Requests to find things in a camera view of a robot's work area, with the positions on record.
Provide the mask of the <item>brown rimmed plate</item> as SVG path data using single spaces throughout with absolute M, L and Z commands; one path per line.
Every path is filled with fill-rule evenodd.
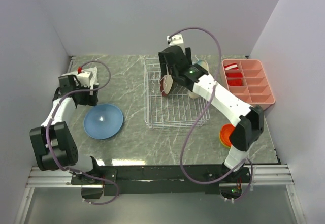
M 166 97 L 171 89 L 172 89 L 172 86 L 173 86 L 173 78 L 171 75 L 162 75 L 161 76 L 161 79 L 160 79 L 160 94 L 163 96 L 163 97 Z

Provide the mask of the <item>cream and blue plate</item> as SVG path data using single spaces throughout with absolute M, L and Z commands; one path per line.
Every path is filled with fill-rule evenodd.
M 210 72 L 209 65 L 205 60 L 199 60 L 197 64 L 200 65 L 202 68 L 204 68 L 208 73 Z M 199 97 L 198 94 L 191 92 L 190 90 L 188 91 L 187 94 L 191 99 L 196 99 Z

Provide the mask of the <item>white wire dish rack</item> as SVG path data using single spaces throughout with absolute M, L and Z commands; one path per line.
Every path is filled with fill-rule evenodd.
M 173 84 L 164 96 L 160 91 L 161 70 L 158 58 L 144 60 L 144 121 L 149 128 L 191 127 L 207 105 L 198 97 L 192 99 L 188 90 Z

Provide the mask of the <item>light blue plate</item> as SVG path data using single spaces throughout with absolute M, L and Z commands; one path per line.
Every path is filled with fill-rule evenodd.
M 83 122 L 88 136 L 103 140 L 117 134 L 124 122 L 122 111 L 112 104 L 101 104 L 93 107 L 86 114 Z

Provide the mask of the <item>orange plastic bowl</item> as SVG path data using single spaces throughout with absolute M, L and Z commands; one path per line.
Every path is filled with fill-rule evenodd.
M 234 129 L 235 129 L 235 127 L 233 125 L 226 124 L 221 128 L 219 134 L 229 135 L 229 138 L 230 138 L 230 135 L 231 135 L 231 133 L 233 132 Z

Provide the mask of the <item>yellow-green plastic bowl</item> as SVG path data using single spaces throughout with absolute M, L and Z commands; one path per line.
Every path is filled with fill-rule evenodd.
M 225 146 L 227 148 L 231 147 L 232 144 L 230 142 L 229 135 L 220 134 L 219 139 L 223 146 Z

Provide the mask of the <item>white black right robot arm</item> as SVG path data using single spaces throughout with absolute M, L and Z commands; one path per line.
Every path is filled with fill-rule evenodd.
M 175 83 L 206 99 L 234 126 L 222 176 L 227 182 L 235 182 L 250 146 L 264 131 L 264 110 L 240 100 L 220 85 L 207 69 L 192 63 L 190 48 L 183 51 L 173 45 L 159 52 L 158 57 L 163 75 L 171 75 Z

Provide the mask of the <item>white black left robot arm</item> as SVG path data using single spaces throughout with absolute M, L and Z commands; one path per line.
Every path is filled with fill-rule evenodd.
M 40 127 L 29 132 L 37 166 L 42 171 L 55 171 L 57 163 L 73 173 L 82 174 L 89 184 L 101 180 L 101 171 L 92 156 L 78 153 L 68 124 L 78 105 L 96 106 L 99 84 L 95 72 L 68 73 L 59 78 L 53 106 Z

